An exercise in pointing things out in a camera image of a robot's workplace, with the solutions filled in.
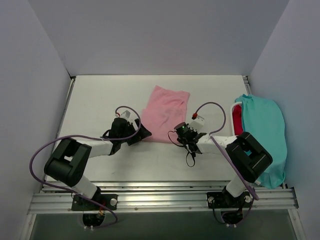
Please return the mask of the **pink t shirt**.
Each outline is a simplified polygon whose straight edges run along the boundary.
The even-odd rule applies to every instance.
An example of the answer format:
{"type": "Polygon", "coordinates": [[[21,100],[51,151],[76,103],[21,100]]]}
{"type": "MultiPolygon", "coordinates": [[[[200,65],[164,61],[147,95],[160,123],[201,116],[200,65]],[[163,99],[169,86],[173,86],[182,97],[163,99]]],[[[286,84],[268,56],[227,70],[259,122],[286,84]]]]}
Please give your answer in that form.
{"type": "Polygon", "coordinates": [[[190,93],[155,86],[141,113],[142,125],[151,132],[145,141],[171,143],[168,132],[186,120],[190,93]]]}

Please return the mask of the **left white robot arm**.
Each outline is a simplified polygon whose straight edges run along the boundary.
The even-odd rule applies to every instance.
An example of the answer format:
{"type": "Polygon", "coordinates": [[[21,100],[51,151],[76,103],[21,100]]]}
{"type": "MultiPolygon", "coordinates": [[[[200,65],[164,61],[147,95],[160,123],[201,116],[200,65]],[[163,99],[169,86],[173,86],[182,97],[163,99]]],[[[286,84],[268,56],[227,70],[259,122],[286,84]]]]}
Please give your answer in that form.
{"type": "Polygon", "coordinates": [[[101,140],[79,141],[72,137],[61,140],[45,164],[44,173],[84,196],[83,204],[95,210],[101,203],[101,190],[84,176],[88,160],[114,155],[123,143],[131,146],[151,136],[138,118],[134,121],[115,118],[101,140]]]}

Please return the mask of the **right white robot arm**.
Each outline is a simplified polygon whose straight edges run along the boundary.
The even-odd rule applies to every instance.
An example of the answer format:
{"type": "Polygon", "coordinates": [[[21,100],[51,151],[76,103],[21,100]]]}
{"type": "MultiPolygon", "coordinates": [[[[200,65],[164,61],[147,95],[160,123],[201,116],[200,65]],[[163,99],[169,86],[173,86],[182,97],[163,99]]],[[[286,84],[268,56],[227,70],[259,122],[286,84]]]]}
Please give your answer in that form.
{"type": "Polygon", "coordinates": [[[217,136],[199,132],[191,124],[182,122],[174,128],[177,141],[195,158],[197,154],[222,154],[236,176],[222,193],[223,203],[234,206],[240,195],[248,191],[253,199],[259,197],[251,186],[273,162],[272,156],[249,132],[237,136],[217,136]]]}

